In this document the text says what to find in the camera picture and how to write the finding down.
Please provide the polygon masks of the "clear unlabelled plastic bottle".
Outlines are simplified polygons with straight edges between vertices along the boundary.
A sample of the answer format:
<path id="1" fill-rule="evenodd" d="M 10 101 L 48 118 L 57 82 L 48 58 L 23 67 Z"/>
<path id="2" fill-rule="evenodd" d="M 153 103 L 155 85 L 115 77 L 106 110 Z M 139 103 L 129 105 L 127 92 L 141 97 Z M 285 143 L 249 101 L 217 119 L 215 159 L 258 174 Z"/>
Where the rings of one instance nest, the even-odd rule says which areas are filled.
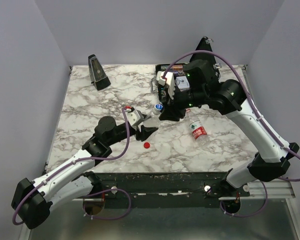
<path id="1" fill-rule="evenodd" d="M 147 128 L 151 128 L 151 127 L 156 127 L 158 128 L 160 125 L 160 120 L 159 120 L 159 116 L 161 111 L 158 111 L 155 109 L 155 105 L 154 107 L 150 110 L 150 112 L 153 112 L 154 116 L 152 119 L 144 121 L 143 125 Z"/>

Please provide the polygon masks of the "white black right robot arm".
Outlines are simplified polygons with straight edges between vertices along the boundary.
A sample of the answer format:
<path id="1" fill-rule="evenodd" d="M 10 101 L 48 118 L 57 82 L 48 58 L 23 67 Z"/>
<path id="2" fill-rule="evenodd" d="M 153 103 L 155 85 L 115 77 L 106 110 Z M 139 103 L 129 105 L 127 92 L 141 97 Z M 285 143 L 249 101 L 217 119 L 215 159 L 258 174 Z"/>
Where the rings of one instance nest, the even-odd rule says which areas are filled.
<path id="1" fill-rule="evenodd" d="M 257 149 L 251 162 L 228 171 L 220 183 L 224 195 L 231 196 L 239 187 L 255 180 L 270 182 L 288 171 L 289 160 L 300 147 L 282 139 L 269 126 L 239 81 L 220 82 L 213 65 L 202 59 L 183 65 L 182 72 L 190 86 L 183 91 L 175 85 L 172 71 L 156 73 L 159 99 L 163 103 L 160 120 L 177 122 L 186 115 L 186 109 L 207 105 L 235 123 Z"/>

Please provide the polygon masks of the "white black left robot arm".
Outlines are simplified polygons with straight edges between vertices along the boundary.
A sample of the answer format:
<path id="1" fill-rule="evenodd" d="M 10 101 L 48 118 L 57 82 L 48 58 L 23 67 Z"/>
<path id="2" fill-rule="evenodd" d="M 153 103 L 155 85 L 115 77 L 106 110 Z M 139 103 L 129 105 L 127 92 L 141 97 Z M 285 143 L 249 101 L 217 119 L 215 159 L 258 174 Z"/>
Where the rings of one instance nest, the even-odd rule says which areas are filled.
<path id="1" fill-rule="evenodd" d="M 78 197 L 97 197 L 101 185 L 85 173 L 103 161 L 121 158 L 128 150 L 130 137 L 147 140 L 157 127 L 147 127 L 145 115 L 131 107 L 122 108 L 124 122 L 120 125 L 111 116 L 104 116 L 94 134 L 70 159 L 33 180 L 24 178 L 16 186 L 11 207 L 12 223 L 29 229 L 41 225 L 51 211 Z"/>

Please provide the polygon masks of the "white blue Pocari cap spare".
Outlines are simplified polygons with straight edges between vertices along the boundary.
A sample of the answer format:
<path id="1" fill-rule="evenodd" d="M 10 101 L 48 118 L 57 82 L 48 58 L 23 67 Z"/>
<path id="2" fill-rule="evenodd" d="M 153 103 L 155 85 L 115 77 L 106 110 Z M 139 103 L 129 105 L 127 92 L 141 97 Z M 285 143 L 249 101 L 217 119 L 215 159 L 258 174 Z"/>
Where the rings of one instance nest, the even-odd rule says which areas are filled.
<path id="1" fill-rule="evenodd" d="M 154 106 L 154 108 L 158 111 L 161 111 L 163 109 L 163 105 L 158 103 Z"/>

